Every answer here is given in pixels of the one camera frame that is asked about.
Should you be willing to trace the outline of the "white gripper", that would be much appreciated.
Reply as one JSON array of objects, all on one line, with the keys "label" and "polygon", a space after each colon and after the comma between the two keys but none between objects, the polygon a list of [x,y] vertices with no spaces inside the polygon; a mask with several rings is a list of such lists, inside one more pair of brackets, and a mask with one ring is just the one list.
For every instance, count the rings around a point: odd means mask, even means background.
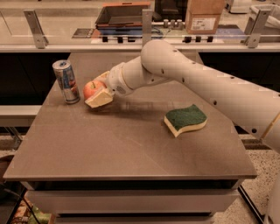
[{"label": "white gripper", "polygon": [[134,90],[128,85],[128,78],[125,77],[125,73],[128,72],[129,68],[126,63],[122,62],[97,76],[95,79],[105,82],[107,88],[98,90],[93,96],[85,100],[85,103],[93,109],[111,103],[113,95],[125,96],[132,94]]}]

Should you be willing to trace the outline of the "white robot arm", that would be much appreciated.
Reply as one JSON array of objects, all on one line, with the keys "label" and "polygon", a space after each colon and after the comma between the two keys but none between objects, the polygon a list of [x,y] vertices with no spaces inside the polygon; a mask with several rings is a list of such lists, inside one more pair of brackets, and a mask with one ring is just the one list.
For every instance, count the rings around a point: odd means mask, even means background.
[{"label": "white robot arm", "polygon": [[214,105],[272,150],[280,151],[279,93],[228,73],[201,65],[164,40],[151,40],[141,54],[113,66],[94,79],[92,94],[84,94],[90,108],[99,108],[135,90],[177,81]]}]

